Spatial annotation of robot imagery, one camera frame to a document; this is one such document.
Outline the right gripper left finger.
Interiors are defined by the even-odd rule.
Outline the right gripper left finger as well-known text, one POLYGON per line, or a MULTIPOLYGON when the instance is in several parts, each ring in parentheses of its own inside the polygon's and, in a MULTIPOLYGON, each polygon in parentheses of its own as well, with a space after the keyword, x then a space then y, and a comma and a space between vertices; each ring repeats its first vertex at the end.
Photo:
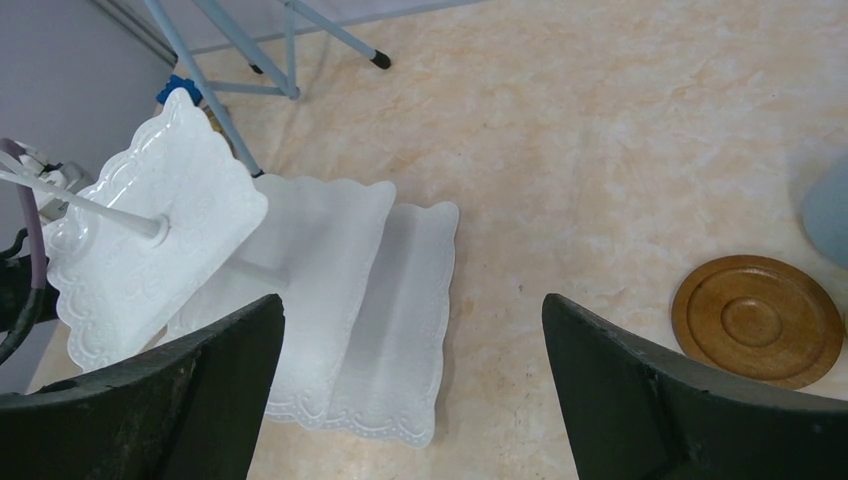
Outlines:
POLYGON ((284 338, 263 296, 116 364, 1 398, 5 479, 243 479, 284 338))

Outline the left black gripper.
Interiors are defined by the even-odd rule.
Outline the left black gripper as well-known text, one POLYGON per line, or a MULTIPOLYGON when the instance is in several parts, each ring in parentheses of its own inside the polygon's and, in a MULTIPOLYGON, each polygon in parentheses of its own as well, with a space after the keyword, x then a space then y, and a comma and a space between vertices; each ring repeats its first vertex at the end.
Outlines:
MULTIPOLYGON (((20 255, 28 232, 22 228, 11 247, 1 251, 1 331, 7 332, 17 320, 31 290, 31 257, 20 255)), ((56 305, 59 292, 46 284, 40 316, 36 324, 58 319, 56 305)))

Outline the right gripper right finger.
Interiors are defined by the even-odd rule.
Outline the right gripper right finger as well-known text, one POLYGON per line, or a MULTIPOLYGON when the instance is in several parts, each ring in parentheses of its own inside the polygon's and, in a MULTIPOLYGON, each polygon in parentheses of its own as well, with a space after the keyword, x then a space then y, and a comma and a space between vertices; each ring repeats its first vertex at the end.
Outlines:
POLYGON ((582 479, 843 479, 847 404, 730 374, 559 295, 542 326, 582 479))

